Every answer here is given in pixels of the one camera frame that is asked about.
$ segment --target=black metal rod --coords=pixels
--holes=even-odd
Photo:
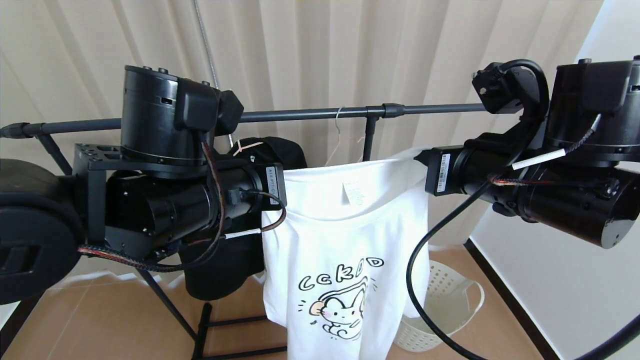
[[[207,341],[207,332],[209,329],[206,324],[209,323],[209,319],[211,318],[211,310],[213,307],[210,303],[205,302],[202,306],[202,314],[200,315],[200,324],[198,325],[198,337],[196,338],[195,346],[193,347],[193,355],[191,356],[191,360],[200,360],[202,359],[204,352],[204,344]]]
[[[232,324],[235,324],[235,323],[258,322],[258,321],[263,321],[263,320],[267,320],[267,316],[266,315],[252,316],[250,318],[241,318],[241,319],[233,319],[233,320],[222,320],[222,321],[218,321],[218,322],[208,322],[208,323],[205,323],[205,324],[200,324],[200,326],[214,327],[214,326],[232,325]]]
[[[287,351],[287,347],[263,348],[263,349],[254,350],[254,351],[236,352],[235,354],[207,356],[207,357],[202,357],[199,360],[238,359],[240,357],[258,356],[258,355],[273,354],[275,352],[285,352],[285,351]]]
[[[71,165],[69,165],[69,162],[67,161],[65,156],[62,155],[58,144],[56,144],[56,141],[53,140],[51,135],[44,134],[38,135],[36,137],[38,138],[44,149],[49,153],[49,155],[51,155],[56,164],[58,164],[58,167],[60,167],[62,173],[65,175],[71,175],[73,169],[71,168]]]
[[[193,339],[193,341],[197,341],[198,335],[196,334],[196,332],[191,328],[189,323],[187,323],[187,320],[184,319],[184,317],[182,316],[182,314],[180,314],[180,311],[178,311],[175,305],[173,305],[173,302],[171,302],[169,297],[166,296],[162,288],[160,288],[160,285],[158,285],[156,280],[154,280],[154,277],[151,276],[151,274],[146,270],[141,270],[141,269],[137,269],[137,270],[140,273],[140,275],[142,275],[142,278],[145,280],[145,282],[149,284],[149,286],[151,287],[151,290],[153,290],[154,293],[156,293],[156,295],[160,298],[160,300],[162,300],[166,308],[169,309],[169,311],[171,311],[171,314],[173,315],[173,317],[175,317],[175,319],[178,320],[178,322],[180,323],[180,325],[182,325],[184,330],[189,334],[189,336],[191,336],[191,339]]]
[[[469,111],[484,111],[482,104],[444,104],[444,105],[399,105],[401,114],[394,113],[391,116],[412,115],[412,114],[433,114],[433,113],[463,113]],[[267,122],[267,121],[289,121],[289,120],[311,120],[311,119],[331,119],[341,117],[391,117],[386,114],[385,107],[361,106],[357,108],[342,108],[338,113],[338,108],[326,109],[306,109],[306,110],[275,110],[275,111],[250,111],[240,118],[240,122]],[[19,130],[25,137],[38,136],[43,134],[77,133],[81,131],[99,131],[120,129],[120,119],[97,119],[78,120],[67,122],[51,122],[40,124],[25,124]],[[9,136],[8,131],[0,131],[0,137],[15,138]]]
[[[362,150],[362,161],[371,160],[373,134],[376,132],[376,123],[379,119],[379,117],[367,117],[367,124],[364,128],[364,149]]]

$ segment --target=wooden floor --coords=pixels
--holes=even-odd
[[[541,359],[509,308],[467,251],[432,252],[431,258],[479,281],[484,307],[453,338],[490,359]],[[191,325],[200,319],[202,302],[192,299],[184,284],[166,288]],[[477,301],[471,293],[471,301]],[[230,296],[212,302],[212,319],[227,320],[264,314],[262,288],[252,279]],[[285,345],[286,330],[269,321],[228,325],[209,330],[205,355]],[[112,276],[66,284],[48,290],[10,345],[3,360],[24,359],[191,359],[193,342],[151,289],[137,279]],[[388,359],[460,359],[440,345],[424,353],[392,347]],[[272,354],[252,359],[286,359]]]

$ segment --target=white laundry basket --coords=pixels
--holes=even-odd
[[[480,310],[484,303],[484,290],[476,281],[465,278],[452,268],[436,261],[430,263],[429,289],[424,310],[443,332],[451,336]],[[472,309],[467,289],[474,284],[480,289],[480,301]],[[431,350],[441,342],[421,318],[406,316],[403,316],[394,339],[396,345],[411,352]]]

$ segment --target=cartoon rabbit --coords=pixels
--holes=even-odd
[[[324,306],[320,309],[320,314],[331,325],[324,324],[322,326],[324,331],[345,340],[360,335],[364,294],[364,289],[360,290],[350,306],[345,306],[337,297],[326,299]]]

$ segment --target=white t-shirt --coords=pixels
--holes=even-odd
[[[418,316],[405,274],[428,230],[420,150],[285,171],[286,221],[263,234],[264,305],[287,327],[289,359],[384,359],[403,313]],[[264,212],[262,223],[279,216]],[[418,299],[428,280],[424,249],[413,271]]]

